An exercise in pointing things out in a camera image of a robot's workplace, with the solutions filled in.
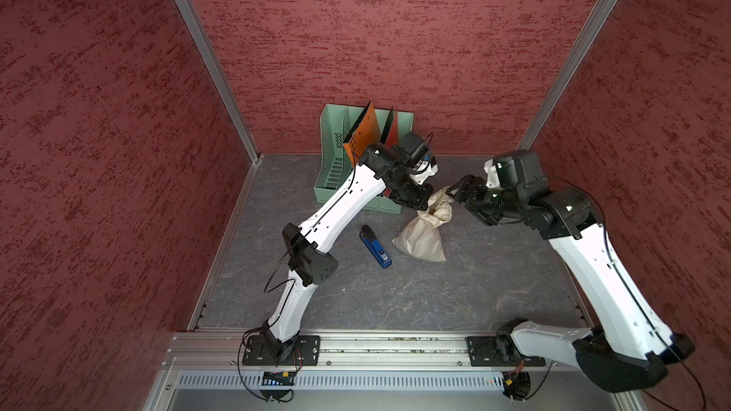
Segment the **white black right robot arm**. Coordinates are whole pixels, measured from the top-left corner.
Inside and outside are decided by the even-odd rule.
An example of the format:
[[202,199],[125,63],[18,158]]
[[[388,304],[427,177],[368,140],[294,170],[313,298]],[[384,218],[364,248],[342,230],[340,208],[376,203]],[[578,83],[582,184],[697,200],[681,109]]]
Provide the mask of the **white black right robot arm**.
[[657,386],[672,363],[695,350],[649,306],[619,259],[598,205],[580,188],[552,190],[539,156],[515,150],[485,163],[447,190],[487,226],[523,222],[550,244],[584,291],[599,320],[575,329],[517,319],[501,327],[496,346],[507,358],[540,357],[580,369],[610,393]]

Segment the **beige cloth drawstring soil bag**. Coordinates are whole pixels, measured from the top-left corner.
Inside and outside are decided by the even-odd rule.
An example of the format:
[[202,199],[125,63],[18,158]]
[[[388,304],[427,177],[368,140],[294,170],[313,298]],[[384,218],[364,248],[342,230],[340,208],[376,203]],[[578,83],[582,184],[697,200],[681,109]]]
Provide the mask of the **beige cloth drawstring soil bag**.
[[453,198],[444,186],[428,199],[428,208],[417,216],[392,240],[396,249],[412,258],[430,263],[445,263],[445,249],[439,228],[453,218]]

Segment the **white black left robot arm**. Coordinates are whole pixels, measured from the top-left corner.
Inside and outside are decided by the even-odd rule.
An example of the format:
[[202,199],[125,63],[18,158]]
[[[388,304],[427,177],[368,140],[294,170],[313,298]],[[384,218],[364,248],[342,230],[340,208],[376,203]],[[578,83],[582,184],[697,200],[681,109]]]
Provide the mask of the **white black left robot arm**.
[[412,132],[391,147],[372,144],[321,209],[298,226],[285,226],[287,279],[276,310],[263,323],[261,332],[276,362],[283,363],[292,355],[314,291],[337,270],[338,262],[330,250],[343,230],[382,194],[402,207],[426,210],[433,193],[426,180],[437,171],[428,140]]

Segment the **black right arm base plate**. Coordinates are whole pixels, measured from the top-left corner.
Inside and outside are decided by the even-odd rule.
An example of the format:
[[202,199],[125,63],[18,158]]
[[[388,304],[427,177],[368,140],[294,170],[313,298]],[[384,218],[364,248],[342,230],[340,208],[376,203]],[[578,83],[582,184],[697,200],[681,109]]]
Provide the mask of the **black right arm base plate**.
[[466,338],[466,348],[472,366],[496,366],[517,368],[543,367],[546,360],[540,357],[522,355],[508,336]]

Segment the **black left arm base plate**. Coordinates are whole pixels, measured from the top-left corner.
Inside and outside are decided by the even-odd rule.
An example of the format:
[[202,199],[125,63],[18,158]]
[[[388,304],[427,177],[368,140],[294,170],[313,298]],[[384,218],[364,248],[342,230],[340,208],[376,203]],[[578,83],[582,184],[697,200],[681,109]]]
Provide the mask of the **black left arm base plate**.
[[278,342],[255,334],[247,338],[242,348],[243,366],[301,366],[318,365],[321,338],[299,335],[287,342]]

